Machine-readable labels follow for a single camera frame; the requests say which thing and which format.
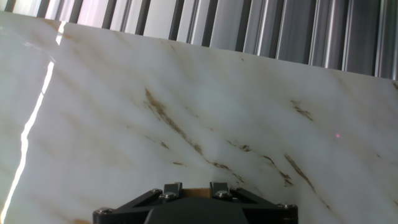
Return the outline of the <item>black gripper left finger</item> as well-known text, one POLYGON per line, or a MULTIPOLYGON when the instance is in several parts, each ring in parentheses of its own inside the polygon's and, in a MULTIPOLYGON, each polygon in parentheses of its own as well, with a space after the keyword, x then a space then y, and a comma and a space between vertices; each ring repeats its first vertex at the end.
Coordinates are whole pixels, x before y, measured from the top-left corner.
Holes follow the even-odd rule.
POLYGON ((92 214, 93 220, 146 220, 158 205, 182 198, 182 183, 165 184, 164 189, 152 189, 118 208, 101 207, 92 214))

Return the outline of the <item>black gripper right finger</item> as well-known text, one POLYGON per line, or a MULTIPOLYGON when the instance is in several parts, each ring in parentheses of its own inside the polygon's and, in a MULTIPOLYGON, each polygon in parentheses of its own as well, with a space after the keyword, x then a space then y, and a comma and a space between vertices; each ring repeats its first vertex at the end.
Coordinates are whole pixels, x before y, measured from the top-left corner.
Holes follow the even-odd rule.
POLYGON ((299 209, 294 204, 272 203, 242 187, 228 187, 226 182, 211 182, 213 199, 232 202, 250 217, 298 217, 299 209))

